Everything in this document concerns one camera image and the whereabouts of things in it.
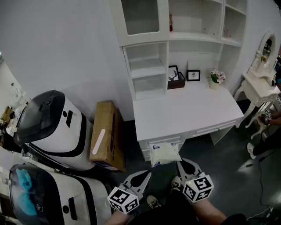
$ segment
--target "shoe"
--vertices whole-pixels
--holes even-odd
[[[250,142],[247,144],[247,150],[248,150],[252,160],[254,160],[256,158],[256,156],[253,154],[254,147],[255,146],[252,145]]]
[[[154,208],[157,208],[157,207],[161,207],[161,205],[157,201],[157,198],[155,198],[152,195],[149,195],[146,198],[146,202],[148,203],[148,205],[150,206],[151,209],[154,209]]]
[[[174,177],[174,179],[172,180],[172,190],[178,190],[179,191],[180,188],[180,178],[179,177]]]

